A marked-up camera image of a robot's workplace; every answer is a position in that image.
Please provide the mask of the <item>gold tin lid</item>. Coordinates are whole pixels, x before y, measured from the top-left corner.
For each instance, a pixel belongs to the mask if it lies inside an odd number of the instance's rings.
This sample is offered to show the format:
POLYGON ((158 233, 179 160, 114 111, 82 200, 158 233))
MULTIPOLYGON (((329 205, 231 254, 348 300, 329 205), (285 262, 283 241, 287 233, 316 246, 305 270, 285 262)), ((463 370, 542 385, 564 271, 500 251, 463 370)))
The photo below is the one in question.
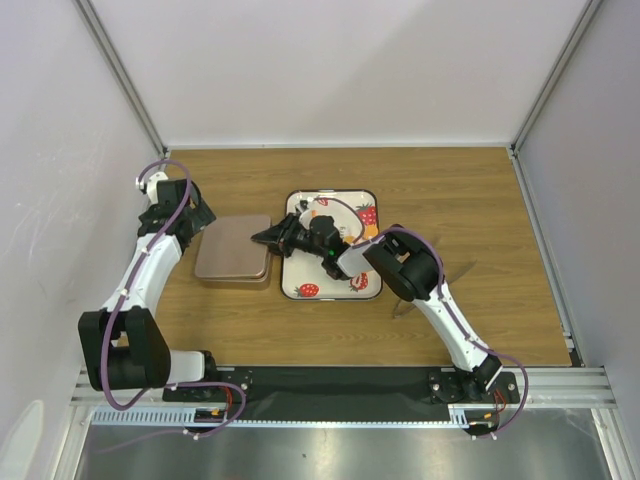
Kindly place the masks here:
POLYGON ((271 226, 268 215, 218 217, 202 234, 195 276, 213 282, 262 280, 270 269, 270 254, 251 237, 271 226))

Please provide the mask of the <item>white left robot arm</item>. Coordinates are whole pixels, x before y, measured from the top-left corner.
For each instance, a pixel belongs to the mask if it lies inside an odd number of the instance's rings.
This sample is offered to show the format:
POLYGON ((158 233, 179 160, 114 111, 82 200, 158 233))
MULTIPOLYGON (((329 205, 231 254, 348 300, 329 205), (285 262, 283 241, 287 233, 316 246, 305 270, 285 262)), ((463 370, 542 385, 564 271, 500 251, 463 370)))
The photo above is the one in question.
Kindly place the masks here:
POLYGON ((220 388, 218 373, 207 368, 211 354, 170 349, 155 315, 171 272, 215 215, 185 179, 156 173, 144 192, 150 206, 139 216, 136 250, 122 280, 99 310, 78 322, 89 382, 101 391, 107 373, 111 391, 184 383, 196 399, 209 400, 220 388))

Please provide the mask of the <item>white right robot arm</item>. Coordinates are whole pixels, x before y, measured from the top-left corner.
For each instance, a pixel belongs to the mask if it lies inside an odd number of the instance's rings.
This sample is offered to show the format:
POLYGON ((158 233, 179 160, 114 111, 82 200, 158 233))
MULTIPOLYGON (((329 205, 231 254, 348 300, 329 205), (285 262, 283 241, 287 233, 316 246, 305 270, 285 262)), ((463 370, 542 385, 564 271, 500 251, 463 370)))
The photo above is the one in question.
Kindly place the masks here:
POLYGON ((462 394, 482 402, 495 392, 503 364, 466 320, 446 282, 442 259, 418 234, 394 225, 370 240, 350 245, 332 217, 316 216, 305 226, 297 214, 290 213, 251 240, 283 258, 296 250, 314 255, 334 280, 375 271, 399 299, 429 320, 460 375, 462 394))

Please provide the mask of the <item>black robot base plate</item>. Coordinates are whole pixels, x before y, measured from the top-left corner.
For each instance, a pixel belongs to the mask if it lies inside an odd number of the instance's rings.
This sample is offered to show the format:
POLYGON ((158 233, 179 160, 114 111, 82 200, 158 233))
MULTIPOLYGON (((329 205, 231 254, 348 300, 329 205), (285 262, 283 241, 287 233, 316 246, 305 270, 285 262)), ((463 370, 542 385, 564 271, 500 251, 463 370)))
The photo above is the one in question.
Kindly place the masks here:
POLYGON ((236 366, 220 367, 211 379, 240 387, 247 405, 258 406, 287 402, 343 408, 362 403, 416 410, 420 404, 481 407, 494 406, 496 399, 509 405, 520 401, 514 374, 500 373, 493 392, 473 398, 452 367, 236 366))

